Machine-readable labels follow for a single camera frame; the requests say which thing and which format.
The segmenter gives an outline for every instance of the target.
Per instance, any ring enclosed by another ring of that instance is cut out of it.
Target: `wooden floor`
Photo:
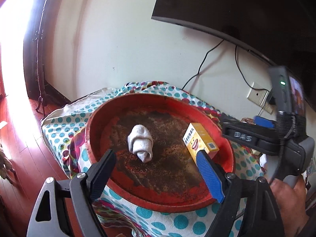
[[[12,228],[17,236],[22,237],[26,236],[31,212],[44,179],[53,176],[57,180],[64,180],[67,177],[44,144],[40,130],[43,115],[35,111],[36,101],[29,100],[26,92],[21,91],[11,93],[0,103],[0,122],[8,123],[0,130],[0,142],[16,170],[15,176],[10,173],[16,182],[14,185],[0,178],[0,195]],[[50,113],[57,108],[50,103],[45,110]],[[71,200],[67,200],[74,234],[76,237],[82,236]],[[119,233],[130,236],[131,232],[125,228],[107,228],[105,231],[110,237]]]

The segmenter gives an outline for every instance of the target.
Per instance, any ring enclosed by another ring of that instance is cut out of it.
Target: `black tv screen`
[[[157,0],[152,19],[200,30],[285,65],[316,109],[316,25],[307,0]]]

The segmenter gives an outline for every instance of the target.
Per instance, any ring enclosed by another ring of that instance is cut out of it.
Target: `polka dot tablecloth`
[[[102,103],[120,95],[133,92],[154,93],[174,97],[187,104],[196,106],[218,124],[220,111],[165,82],[150,81],[128,83],[121,89],[104,88],[87,97],[66,105],[48,115],[42,121],[42,131],[47,138],[56,160],[68,177],[78,172],[86,172],[89,161],[84,140],[84,129],[88,118]],[[236,175],[242,179],[255,180],[263,176],[250,149],[232,142],[236,158]],[[245,208],[246,198],[241,199],[239,212]],[[204,236],[219,210],[214,203],[206,208],[186,213],[160,213],[136,206],[105,187],[102,196],[93,203],[95,212],[105,227],[127,226],[134,237],[148,236]],[[236,237],[241,220],[235,221],[229,237]]]

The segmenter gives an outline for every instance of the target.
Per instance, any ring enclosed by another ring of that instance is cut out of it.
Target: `silver bolt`
[[[226,177],[227,177],[228,179],[234,179],[234,178],[236,177],[236,175],[235,175],[234,173],[227,173],[227,174],[226,174]]]
[[[77,178],[84,178],[86,176],[86,173],[81,172],[77,174]]]
[[[47,183],[52,183],[54,181],[54,178],[53,177],[48,177],[48,178],[46,178],[46,182]]]
[[[265,178],[262,176],[258,177],[258,180],[260,183],[264,183],[266,181]]]

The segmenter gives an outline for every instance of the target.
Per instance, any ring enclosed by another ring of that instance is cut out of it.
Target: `yellow box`
[[[216,143],[200,123],[190,123],[185,135],[183,136],[183,141],[195,164],[197,163],[196,155],[199,150],[205,150],[211,159],[214,158],[219,150]]]

